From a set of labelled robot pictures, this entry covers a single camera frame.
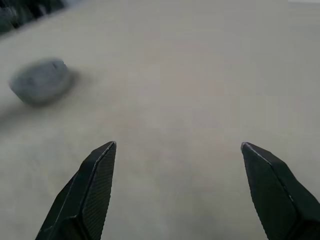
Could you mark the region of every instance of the dark object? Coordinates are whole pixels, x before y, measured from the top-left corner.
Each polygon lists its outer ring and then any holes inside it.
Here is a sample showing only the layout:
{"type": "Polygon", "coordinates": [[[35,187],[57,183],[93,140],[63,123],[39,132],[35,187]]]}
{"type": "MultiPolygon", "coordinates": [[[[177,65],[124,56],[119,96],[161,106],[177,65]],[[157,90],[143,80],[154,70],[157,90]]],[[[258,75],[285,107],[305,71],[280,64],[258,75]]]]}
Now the dark object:
{"type": "Polygon", "coordinates": [[[114,141],[95,149],[57,195],[36,240],[100,240],[110,201],[114,141]]]}
{"type": "Polygon", "coordinates": [[[24,103],[45,105],[66,92],[72,80],[65,63],[54,58],[25,67],[13,77],[9,86],[24,103]]]}
{"type": "Polygon", "coordinates": [[[319,240],[320,204],[288,166],[251,143],[241,147],[251,197],[269,240],[319,240]]]}

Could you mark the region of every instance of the floor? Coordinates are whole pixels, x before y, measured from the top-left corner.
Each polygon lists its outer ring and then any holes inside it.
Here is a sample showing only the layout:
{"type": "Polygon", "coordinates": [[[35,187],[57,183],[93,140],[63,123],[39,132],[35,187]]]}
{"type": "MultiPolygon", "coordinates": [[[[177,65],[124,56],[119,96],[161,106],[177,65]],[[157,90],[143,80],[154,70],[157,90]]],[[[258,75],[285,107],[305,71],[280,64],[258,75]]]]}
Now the floor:
{"type": "Polygon", "coordinates": [[[0,41],[0,232],[34,239],[91,152],[117,141],[103,240],[266,240],[240,151],[285,160],[320,200],[320,7],[93,0],[0,41]],[[77,84],[29,108],[7,81],[60,57],[77,84]]]}

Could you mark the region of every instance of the gray rock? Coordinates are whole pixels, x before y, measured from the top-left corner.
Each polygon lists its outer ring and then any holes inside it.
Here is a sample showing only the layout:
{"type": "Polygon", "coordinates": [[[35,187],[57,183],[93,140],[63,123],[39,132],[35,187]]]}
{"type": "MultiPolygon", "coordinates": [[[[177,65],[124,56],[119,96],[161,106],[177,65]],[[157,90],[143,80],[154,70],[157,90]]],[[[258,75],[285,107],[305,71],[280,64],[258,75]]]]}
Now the gray rock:
{"type": "Polygon", "coordinates": [[[69,69],[60,59],[35,62],[15,74],[11,90],[29,105],[45,105],[61,96],[72,85],[69,69]]]}

